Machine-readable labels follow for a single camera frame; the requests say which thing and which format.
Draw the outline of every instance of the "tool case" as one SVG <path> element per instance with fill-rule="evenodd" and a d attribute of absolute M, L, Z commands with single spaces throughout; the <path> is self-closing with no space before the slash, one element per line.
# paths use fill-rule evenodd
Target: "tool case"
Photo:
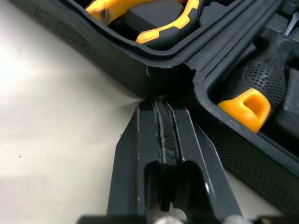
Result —
<path fill-rule="evenodd" d="M 287 95 L 253 133 L 217 104 L 239 65 L 283 33 L 299 0 L 203 1 L 201 26 L 168 50 L 128 40 L 90 16 L 91 0 L 11 0 L 133 94 L 169 93 L 190 111 L 224 166 L 283 212 L 299 215 L 299 29 L 290 35 Z"/>

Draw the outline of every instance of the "screwdriver handle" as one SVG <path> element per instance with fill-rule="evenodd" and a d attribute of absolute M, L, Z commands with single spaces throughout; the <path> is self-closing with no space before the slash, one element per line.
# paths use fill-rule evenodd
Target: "screwdriver handle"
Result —
<path fill-rule="evenodd" d="M 285 98 L 285 64 L 293 54 L 285 36 L 272 39 L 264 52 L 237 71 L 218 106 L 257 133 Z"/>

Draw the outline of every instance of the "white table surface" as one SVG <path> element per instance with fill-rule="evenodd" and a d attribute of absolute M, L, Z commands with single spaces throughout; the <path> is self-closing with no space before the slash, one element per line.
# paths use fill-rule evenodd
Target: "white table surface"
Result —
<path fill-rule="evenodd" d="M 8 0 L 0 33 L 0 223 L 104 215 L 116 143 L 140 99 Z M 280 214 L 228 178 L 244 216 Z"/>

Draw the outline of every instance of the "yellow and black handle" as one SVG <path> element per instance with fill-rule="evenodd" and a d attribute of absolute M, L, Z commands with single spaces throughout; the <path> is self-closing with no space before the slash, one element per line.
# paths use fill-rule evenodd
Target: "yellow and black handle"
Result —
<path fill-rule="evenodd" d="M 285 36 L 271 40 L 266 51 L 233 76 L 218 106 L 257 133 L 285 98 L 285 64 L 293 54 Z"/>
<path fill-rule="evenodd" d="M 109 25 L 133 6 L 149 1 L 154 0 L 95 0 L 86 10 L 105 25 Z M 183 13 L 174 22 L 166 26 L 141 32 L 136 39 L 137 43 L 152 49 L 168 49 L 196 28 L 201 14 L 202 2 L 199 0 L 177 1 L 186 2 Z"/>

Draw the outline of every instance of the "pliers handle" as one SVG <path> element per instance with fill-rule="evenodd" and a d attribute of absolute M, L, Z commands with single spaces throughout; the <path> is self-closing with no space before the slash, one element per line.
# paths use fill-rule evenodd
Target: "pliers handle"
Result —
<path fill-rule="evenodd" d="M 130 8 L 149 1 L 154 0 L 95 0 L 86 10 L 105 25 L 109 25 Z M 172 47 L 196 28 L 202 5 L 199 0 L 187 0 L 183 13 L 174 22 L 141 32 L 136 42 L 158 50 Z"/>

